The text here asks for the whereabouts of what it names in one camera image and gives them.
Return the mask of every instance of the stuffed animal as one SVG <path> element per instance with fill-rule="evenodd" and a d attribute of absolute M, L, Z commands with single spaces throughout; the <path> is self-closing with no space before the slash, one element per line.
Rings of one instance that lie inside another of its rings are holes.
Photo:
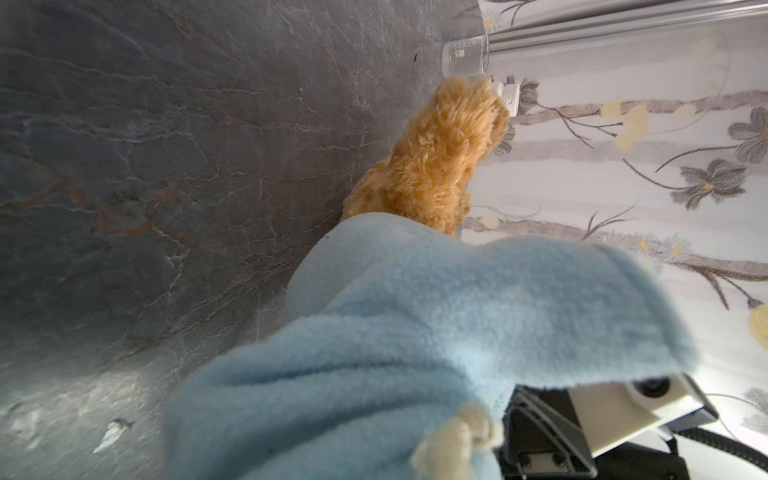
<path fill-rule="evenodd" d="M 488 79 L 447 80 L 413 115 L 392 153 L 358 182 L 342 220 L 384 212 L 455 237 L 472 204 L 466 184 L 502 141 L 508 119 Z"/>

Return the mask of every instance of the transparent container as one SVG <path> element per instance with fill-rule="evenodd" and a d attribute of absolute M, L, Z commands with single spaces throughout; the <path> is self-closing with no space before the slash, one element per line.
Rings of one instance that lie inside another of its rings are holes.
<path fill-rule="evenodd" d="M 488 36 L 450 41 L 442 48 L 442 74 L 450 77 L 474 77 L 488 67 Z"/>

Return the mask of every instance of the gray marble surface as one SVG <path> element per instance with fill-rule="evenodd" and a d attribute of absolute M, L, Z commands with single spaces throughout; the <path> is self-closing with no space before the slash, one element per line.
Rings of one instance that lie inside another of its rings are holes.
<path fill-rule="evenodd" d="M 0 478 L 158 478 L 165 393 L 280 327 L 442 44 L 481 33 L 475 0 L 3 2 Z"/>

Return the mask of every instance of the blue plush fabric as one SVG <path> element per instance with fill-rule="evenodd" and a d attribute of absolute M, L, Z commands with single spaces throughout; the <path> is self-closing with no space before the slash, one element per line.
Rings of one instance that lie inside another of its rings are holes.
<path fill-rule="evenodd" d="M 472 247 L 388 214 L 318 242 L 286 317 L 168 400 L 168 478 L 415 478 L 409 456 L 465 402 L 501 417 L 517 383 L 641 379 L 695 359 L 623 253 L 544 237 Z M 490 453 L 472 466 L 501 478 Z"/>

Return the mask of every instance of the orange plush fur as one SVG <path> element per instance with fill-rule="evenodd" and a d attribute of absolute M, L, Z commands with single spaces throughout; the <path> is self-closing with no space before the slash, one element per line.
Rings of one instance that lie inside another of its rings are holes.
<path fill-rule="evenodd" d="M 413 115 L 392 153 L 357 183 L 342 220 L 386 212 L 455 236 L 471 206 L 467 182 L 502 141 L 508 117 L 487 79 L 447 80 Z"/>

